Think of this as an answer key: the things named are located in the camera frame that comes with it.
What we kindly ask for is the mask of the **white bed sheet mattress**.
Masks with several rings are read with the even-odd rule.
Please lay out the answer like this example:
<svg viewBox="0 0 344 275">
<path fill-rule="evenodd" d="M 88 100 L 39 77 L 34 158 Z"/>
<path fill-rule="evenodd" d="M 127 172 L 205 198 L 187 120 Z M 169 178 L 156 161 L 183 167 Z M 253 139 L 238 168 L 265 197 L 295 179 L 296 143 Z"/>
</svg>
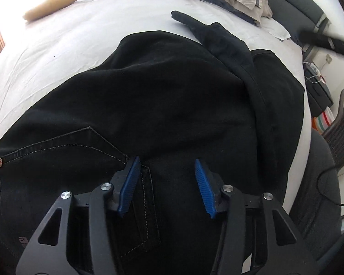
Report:
<svg viewBox="0 0 344 275">
<path fill-rule="evenodd" d="M 301 83 L 301 50 L 211 4 L 193 0 L 80 0 L 25 26 L 0 55 L 0 139 L 35 102 L 75 74 L 103 63 L 132 34 L 162 30 L 193 39 L 171 18 L 184 12 L 203 23 L 221 23 L 256 50 L 273 52 Z"/>
</svg>

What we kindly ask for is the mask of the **yellow cushion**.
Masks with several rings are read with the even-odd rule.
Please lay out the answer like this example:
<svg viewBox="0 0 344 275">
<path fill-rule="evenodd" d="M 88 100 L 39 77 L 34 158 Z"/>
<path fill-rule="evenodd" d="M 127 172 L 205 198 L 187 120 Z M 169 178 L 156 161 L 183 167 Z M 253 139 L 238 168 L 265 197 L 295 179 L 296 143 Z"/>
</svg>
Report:
<svg viewBox="0 0 344 275">
<path fill-rule="evenodd" d="M 77 0 L 45 0 L 41 4 L 35 6 L 34 8 L 26 11 L 23 15 L 23 19 L 27 22 L 36 21 L 40 18 L 48 16 L 70 6 Z"/>
</svg>

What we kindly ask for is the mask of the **black denim pants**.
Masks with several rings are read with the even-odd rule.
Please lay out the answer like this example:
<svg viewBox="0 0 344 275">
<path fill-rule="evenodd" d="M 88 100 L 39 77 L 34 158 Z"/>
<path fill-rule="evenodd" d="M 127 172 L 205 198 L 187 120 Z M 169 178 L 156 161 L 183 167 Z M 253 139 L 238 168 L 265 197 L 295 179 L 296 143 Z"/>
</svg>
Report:
<svg viewBox="0 0 344 275">
<path fill-rule="evenodd" d="M 273 52 L 249 50 L 220 24 L 173 18 L 194 38 L 124 37 L 104 63 L 45 95 L 1 138 L 5 273 L 63 191 L 88 193 L 132 156 L 141 176 L 130 210 L 110 220 L 122 274 L 211 272 L 222 223 L 205 211 L 198 158 L 243 193 L 285 197 L 303 85 Z"/>
</svg>

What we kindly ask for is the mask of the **dark grey headboard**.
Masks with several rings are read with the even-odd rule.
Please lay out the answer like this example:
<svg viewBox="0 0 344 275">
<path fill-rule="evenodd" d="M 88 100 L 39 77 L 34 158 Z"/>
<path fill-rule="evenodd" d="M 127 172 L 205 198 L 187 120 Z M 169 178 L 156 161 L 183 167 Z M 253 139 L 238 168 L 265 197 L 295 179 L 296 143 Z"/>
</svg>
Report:
<svg viewBox="0 0 344 275">
<path fill-rule="evenodd" d="M 273 12 L 272 18 L 280 23 L 299 46 L 302 30 L 322 33 L 329 23 L 324 11 L 313 0 L 268 0 Z"/>
</svg>

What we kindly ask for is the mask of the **orange striped basket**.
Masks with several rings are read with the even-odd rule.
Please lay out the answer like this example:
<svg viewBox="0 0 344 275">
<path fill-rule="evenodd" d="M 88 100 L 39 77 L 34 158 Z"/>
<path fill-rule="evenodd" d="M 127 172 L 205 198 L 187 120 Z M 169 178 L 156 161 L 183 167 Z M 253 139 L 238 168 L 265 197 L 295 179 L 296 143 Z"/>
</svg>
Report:
<svg viewBox="0 0 344 275">
<path fill-rule="evenodd" d="M 332 110 L 326 107 L 318 117 L 312 118 L 311 127 L 322 135 L 331 126 L 334 120 L 335 118 Z"/>
</svg>

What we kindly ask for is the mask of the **dark bedside table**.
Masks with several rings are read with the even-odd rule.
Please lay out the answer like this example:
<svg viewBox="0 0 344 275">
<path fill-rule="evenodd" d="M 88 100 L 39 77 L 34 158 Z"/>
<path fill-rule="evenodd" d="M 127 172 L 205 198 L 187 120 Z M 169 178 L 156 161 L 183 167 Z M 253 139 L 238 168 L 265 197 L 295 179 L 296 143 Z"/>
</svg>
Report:
<svg viewBox="0 0 344 275">
<path fill-rule="evenodd" d="M 303 62 L 303 70 L 311 117 L 318 117 L 327 107 L 330 108 L 334 104 L 333 98 L 325 79 L 314 63 Z"/>
</svg>

